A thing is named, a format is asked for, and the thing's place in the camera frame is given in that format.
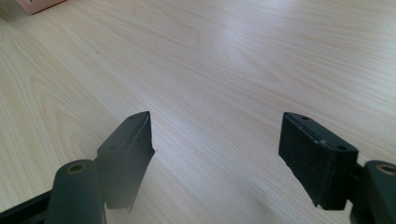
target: screw hole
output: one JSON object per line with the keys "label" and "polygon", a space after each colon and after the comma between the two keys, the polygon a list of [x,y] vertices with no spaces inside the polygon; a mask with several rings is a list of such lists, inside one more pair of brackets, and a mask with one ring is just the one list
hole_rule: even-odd
{"label": "screw hole", "polygon": [[337,146],[337,148],[340,149],[340,150],[347,150],[347,148],[344,147],[344,146]]}
{"label": "screw hole", "polygon": [[396,168],[386,164],[379,164],[376,166],[378,170],[387,175],[396,175]]}
{"label": "screw hole", "polygon": [[74,164],[67,169],[67,173],[70,175],[76,175],[85,170],[85,168],[86,166],[84,163]]}

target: wood grain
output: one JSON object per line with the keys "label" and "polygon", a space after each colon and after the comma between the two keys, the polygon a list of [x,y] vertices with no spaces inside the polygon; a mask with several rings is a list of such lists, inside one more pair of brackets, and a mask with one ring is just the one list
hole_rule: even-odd
{"label": "wood grain", "polygon": [[282,113],[396,162],[392,1],[0,1],[0,211],[149,110],[157,149],[109,223],[348,223],[277,156]]}

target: light wood grain surface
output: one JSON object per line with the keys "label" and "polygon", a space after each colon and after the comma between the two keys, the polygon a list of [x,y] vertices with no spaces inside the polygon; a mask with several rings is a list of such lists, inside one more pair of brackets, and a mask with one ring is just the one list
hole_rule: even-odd
{"label": "light wood grain surface", "polygon": [[396,2],[0,1],[0,211],[149,110],[157,150],[109,223],[348,223],[277,156],[284,111],[396,162]]}

